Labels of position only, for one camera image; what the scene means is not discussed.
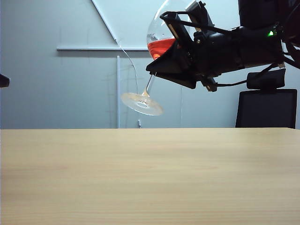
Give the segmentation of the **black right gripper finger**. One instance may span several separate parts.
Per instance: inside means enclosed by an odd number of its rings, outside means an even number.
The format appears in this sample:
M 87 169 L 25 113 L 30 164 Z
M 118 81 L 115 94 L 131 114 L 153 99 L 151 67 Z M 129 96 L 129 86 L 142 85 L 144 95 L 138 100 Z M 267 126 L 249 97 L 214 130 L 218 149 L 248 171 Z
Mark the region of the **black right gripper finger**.
M 189 22 L 181 20 L 180 15 L 189 15 L 189 12 L 166 11 L 160 15 L 160 19 L 165 22 L 179 46 L 192 46 L 194 41 L 185 27 L 189 26 Z
M 172 44 L 162 56 L 147 65 L 146 71 L 181 86 L 196 88 L 196 79 L 190 70 L 188 58 L 178 44 Z

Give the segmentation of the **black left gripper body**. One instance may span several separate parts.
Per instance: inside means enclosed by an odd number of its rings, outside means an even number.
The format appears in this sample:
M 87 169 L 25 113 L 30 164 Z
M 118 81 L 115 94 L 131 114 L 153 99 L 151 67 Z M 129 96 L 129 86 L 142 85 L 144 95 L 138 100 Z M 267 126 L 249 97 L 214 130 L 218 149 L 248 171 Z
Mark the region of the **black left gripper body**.
M 10 78 L 5 75 L 0 74 L 0 87 L 5 88 L 8 87 L 10 84 Z

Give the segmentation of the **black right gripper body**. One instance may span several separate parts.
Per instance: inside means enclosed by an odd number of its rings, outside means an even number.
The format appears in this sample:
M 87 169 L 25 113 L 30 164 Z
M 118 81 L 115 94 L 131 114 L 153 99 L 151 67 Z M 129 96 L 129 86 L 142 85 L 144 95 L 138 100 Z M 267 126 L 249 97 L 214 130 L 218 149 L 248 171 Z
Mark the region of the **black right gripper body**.
M 222 73 L 244 68 L 237 37 L 212 31 L 197 31 L 194 38 L 182 26 L 180 34 L 180 80 L 213 82 Z

